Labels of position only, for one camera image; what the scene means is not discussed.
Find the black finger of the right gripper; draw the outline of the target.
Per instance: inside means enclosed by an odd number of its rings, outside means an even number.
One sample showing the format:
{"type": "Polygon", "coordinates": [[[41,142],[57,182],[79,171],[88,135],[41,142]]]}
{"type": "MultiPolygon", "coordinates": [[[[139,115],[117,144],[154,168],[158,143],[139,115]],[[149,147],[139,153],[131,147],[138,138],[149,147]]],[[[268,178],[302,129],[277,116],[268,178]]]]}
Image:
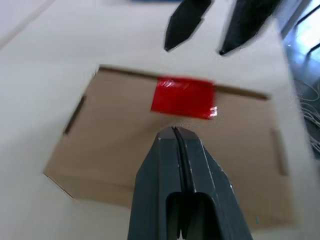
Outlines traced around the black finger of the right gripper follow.
{"type": "Polygon", "coordinates": [[[219,54],[225,56],[247,44],[277,8],[278,0],[236,0],[219,54]]]}
{"type": "Polygon", "coordinates": [[[187,41],[203,21],[212,0],[182,0],[169,18],[165,32],[164,50],[169,52],[187,41]]]}

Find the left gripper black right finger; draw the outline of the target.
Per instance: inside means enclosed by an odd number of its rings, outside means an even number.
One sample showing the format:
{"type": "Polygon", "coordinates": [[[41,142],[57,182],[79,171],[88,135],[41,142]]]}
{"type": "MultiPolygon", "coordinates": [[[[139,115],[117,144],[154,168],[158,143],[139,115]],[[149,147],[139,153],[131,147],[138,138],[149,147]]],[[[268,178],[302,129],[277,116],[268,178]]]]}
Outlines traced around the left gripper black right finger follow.
{"type": "Polygon", "coordinates": [[[200,138],[174,128],[183,176],[180,213],[184,240],[253,240],[231,183],[200,138]]]}

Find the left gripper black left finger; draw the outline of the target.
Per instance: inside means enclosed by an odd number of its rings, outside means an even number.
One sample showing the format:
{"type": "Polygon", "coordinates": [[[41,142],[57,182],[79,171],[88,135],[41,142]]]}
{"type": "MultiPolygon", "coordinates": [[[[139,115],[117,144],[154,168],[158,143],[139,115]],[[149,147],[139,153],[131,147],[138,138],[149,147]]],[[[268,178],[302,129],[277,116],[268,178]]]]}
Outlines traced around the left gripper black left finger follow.
{"type": "Polygon", "coordinates": [[[156,135],[136,174],[127,240],[182,236],[182,181],[178,141],[168,127],[156,135]]]}

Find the red shiny packet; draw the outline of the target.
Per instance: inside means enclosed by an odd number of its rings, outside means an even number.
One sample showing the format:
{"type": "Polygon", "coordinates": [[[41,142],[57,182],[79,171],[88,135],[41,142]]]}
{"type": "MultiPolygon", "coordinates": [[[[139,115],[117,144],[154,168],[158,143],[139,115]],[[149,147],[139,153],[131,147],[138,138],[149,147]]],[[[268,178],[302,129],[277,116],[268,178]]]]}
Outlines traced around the red shiny packet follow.
{"type": "Polygon", "coordinates": [[[151,110],[153,112],[210,120],[218,114],[216,87],[212,82],[161,76],[157,78],[151,110]]]}

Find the brown cardboard box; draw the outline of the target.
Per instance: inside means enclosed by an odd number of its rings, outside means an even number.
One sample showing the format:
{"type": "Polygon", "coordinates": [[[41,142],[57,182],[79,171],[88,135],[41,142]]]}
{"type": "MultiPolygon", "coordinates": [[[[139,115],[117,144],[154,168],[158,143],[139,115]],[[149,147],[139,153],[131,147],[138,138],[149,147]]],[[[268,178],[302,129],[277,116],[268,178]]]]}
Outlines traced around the brown cardboard box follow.
{"type": "Polygon", "coordinates": [[[159,131],[197,134],[228,176],[252,231],[296,223],[286,158],[269,96],[214,84],[217,116],[151,110],[160,76],[101,67],[89,82],[44,174],[75,199],[130,208],[138,169],[159,131]]]}

